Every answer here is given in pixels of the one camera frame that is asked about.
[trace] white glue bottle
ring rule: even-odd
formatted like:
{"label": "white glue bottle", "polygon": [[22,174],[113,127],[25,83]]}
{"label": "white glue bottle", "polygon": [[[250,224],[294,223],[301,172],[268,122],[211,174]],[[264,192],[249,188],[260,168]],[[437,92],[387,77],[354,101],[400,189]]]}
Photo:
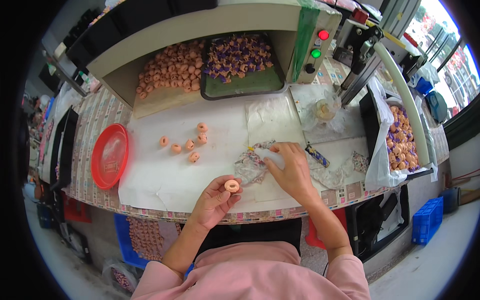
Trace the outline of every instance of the white glue bottle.
{"label": "white glue bottle", "polygon": [[261,160],[264,160],[265,157],[267,157],[271,159],[279,169],[283,170],[285,168],[285,160],[280,154],[262,148],[255,148],[254,152],[260,157]]}

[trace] white tube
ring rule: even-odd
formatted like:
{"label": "white tube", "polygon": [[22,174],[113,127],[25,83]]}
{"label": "white tube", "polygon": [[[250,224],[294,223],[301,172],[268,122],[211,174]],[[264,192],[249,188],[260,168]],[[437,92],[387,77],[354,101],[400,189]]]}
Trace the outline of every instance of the white tube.
{"label": "white tube", "polygon": [[408,89],[405,79],[403,79],[402,73],[398,69],[395,61],[393,60],[388,50],[381,42],[377,42],[373,45],[373,49],[384,63],[386,69],[390,73],[390,76],[395,83],[395,86],[402,98],[403,107],[407,111],[410,126],[412,127],[413,137],[415,139],[415,145],[417,148],[417,155],[419,157],[419,165],[425,166],[430,163],[428,156],[427,141],[425,139],[425,132],[420,121],[420,115],[413,101],[412,93]]}

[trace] green button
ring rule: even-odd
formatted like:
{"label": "green button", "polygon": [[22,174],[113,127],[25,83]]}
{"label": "green button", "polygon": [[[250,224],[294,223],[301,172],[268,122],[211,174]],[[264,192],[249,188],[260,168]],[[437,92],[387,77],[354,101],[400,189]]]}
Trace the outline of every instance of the green button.
{"label": "green button", "polygon": [[320,52],[319,49],[314,49],[314,50],[312,50],[311,55],[314,59],[317,59],[322,55],[322,53]]}

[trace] table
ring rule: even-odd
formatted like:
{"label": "table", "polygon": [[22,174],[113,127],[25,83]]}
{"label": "table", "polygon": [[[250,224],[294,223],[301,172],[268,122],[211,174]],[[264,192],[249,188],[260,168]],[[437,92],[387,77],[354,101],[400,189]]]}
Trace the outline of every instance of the table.
{"label": "table", "polygon": [[[349,68],[333,60],[331,55],[325,58],[325,63],[317,73],[314,84],[340,83],[349,73]],[[428,108],[422,106],[432,131],[435,142],[437,163],[448,159],[448,145],[446,143],[443,127],[436,125],[429,114]],[[103,208],[115,213],[134,217],[144,217],[155,220],[184,223],[190,213],[160,211],[152,209],[135,208],[122,205],[118,197],[118,184],[108,191],[96,187],[90,174],[89,158],[99,134],[112,123],[126,126],[131,117],[129,111],[107,89],[102,87],[98,93],[88,95],[82,105],[75,109],[79,114],[77,130],[75,133],[75,148],[72,158],[72,182],[64,188],[65,193],[81,202]],[[330,209],[339,209],[358,202],[362,202],[394,188],[381,188],[376,191],[365,190],[364,181],[347,184],[337,190],[320,192],[322,199]],[[259,212],[230,213],[226,214],[220,223],[248,224],[285,220],[307,215],[303,207],[277,209]]]}

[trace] small bottle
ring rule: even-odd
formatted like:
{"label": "small bottle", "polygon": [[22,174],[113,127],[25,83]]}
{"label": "small bottle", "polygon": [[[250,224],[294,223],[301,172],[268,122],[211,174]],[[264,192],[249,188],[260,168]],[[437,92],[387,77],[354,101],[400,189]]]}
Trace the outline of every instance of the small bottle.
{"label": "small bottle", "polygon": [[271,159],[279,169],[283,170],[285,168],[285,160],[280,154],[262,148],[255,148],[254,152],[260,157],[261,160],[264,160],[265,157],[267,157]]}
{"label": "small bottle", "polygon": [[78,72],[78,74],[80,75],[80,77],[86,82],[88,83],[89,79],[88,79],[88,76],[83,73],[82,71]]}

